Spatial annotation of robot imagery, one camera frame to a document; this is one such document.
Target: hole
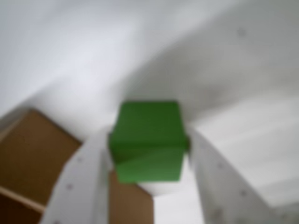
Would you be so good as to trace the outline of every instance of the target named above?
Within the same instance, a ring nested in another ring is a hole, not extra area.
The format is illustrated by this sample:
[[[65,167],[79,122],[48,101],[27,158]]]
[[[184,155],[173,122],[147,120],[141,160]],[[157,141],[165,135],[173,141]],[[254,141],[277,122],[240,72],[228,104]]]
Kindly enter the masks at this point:
[[[218,167],[218,169],[223,169],[223,164],[222,163],[218,163],[217,167]]]
[[[247,192],[245,190],[241,190],[240,194],[241,196],[245,197],[247,195]]]
[[[244,28],[240,27],[237,29],[237,34],[240,38],[244,38],[247,35],[247,32]]]
[[[71,183],[69,183],[69,184],[66,186],[66,188],[67,188],[68,190],[72,190],[72,189],[73,189],[73,185],[72,185]]]
[[[288,218],[288,216],[287,216],[286,214],[283,214],[283,215],[281,216],[281,218],[282,218],[282,219],[286,219],[286,218]]]

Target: white ceiling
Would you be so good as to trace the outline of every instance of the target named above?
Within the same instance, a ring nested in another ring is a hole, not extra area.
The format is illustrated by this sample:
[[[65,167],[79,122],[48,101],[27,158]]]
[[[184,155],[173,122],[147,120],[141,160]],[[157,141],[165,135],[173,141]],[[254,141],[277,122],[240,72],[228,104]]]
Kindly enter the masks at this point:
[[[186,125],[268,203],[297,202],[298,10],[293,0],[2,1],[0,116],[33,106],[85,140],[125,99],[177,99]],[[182,190],[185,175],[144,187]]]

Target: brown cardboard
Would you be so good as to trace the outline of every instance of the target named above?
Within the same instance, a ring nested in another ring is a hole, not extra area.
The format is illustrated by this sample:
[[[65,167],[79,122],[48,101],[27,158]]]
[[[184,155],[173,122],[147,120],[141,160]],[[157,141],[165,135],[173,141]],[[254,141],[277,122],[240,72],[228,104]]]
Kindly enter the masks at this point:
[[[80,142],[30,111],[0,142],[0,188],[46,205],[59,173]]]
[[[25,207],[22,203],[0,195],[1,224],[37,224],[41,214]]]
[[[121,184],[109,176],[109,224],[153,224],[152,196],[135,184]]]

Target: white surface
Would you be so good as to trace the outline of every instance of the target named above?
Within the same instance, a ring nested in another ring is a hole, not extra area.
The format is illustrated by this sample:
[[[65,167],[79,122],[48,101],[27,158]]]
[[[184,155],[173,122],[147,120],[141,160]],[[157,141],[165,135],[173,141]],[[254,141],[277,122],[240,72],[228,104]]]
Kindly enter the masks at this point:
[[[1,1],[0,116],[32,105],[84,140],[114,122],[123,99],[178,99],[186,123],[267,202],[296,202],[298,9],[295,0]],[[157,186],[147,190],[166,191]]]
[[[194,130],[188,133],[206,223],[284,223],[210,142]]]
[[[107,131],[88,139],[65,165],[41,224],[107,224],[109,171]]]

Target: green cube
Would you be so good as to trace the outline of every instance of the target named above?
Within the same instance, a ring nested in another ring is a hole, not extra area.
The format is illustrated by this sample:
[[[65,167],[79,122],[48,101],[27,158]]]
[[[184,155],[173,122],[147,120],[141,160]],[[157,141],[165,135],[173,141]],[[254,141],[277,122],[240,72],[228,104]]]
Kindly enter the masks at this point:
[[[109,148],[120,182],[178,181],[188,149],[178,103],[124,103]]]

